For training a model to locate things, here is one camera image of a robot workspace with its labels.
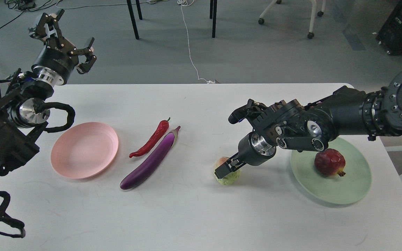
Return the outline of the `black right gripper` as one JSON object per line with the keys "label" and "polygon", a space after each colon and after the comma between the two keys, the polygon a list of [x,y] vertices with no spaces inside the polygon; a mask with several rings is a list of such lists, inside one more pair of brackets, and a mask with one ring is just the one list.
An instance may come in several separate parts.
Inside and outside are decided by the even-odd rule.
{"label": "black right gripper", "polygon": [[276,154],[276,147],[270,145],[265,139],[256,132],[250,132],[247,136],[240,140],[238,144],[238,153],[225,161],[216,171],[218,178],[224,178],[227,174],[239,170],[233,161],[237,160],[239,166],[246,164],[251,166],[259,166],[271,159]]}

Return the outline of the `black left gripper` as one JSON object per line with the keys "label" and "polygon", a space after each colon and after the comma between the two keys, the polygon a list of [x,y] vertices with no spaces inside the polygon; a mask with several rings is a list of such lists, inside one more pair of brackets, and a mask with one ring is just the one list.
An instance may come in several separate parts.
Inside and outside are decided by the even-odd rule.
{"label": "black left gripper", "polygon": [[37,75],[38,80],[51,86],[67,84],[75,67],[79,74],[88,73],[97,59],[92,46],[94,37],[88,40],[85,48],[73,48],[68,54],[66,53],[69,42],[64,38],[58,24],[64,13],[64,9],[57,13],[43,13],[29,28],[29,36],[42,41],[44,45],[32,65],[32,72]]}

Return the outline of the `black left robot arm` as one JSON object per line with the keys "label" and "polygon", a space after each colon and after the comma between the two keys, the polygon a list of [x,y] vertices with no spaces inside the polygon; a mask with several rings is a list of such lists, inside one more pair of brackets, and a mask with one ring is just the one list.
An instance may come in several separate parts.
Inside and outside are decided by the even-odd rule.
{"label": "black left robot arm", "polygon": [[[65,131],[74,123],[70,105],[46,100],[55,86],[67,83],[74,69],[88,73],[96,56],[94,38],[78,49],[63,36],[58,22],[64,12],[43,13],[29,28],[29,36],[44,44],[31,71],[18,69],[0,79],[0,176],[24,166],[39,152],[36,141],[43,132]],[[9,203],[9,193],[0,191],[0,235],[24,238],[24,223],[6,213]]]}

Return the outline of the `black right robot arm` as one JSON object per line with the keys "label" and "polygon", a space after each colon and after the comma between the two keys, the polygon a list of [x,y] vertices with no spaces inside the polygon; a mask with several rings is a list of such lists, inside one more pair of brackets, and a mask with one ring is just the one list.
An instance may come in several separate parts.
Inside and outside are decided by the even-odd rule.
{"label": "black right robot arm", "polygon": [[217,178],[249,164],[258,166],[271,159],[276,147],[321,152],[340,135],[402,136],[402,72],[387,87],[366,93],[343,86],[332,95],[302,106],[294,99],[270,106],[249,99],[228,120],[247,119],[253,130],[238,146],[238,152],[219,165]]}

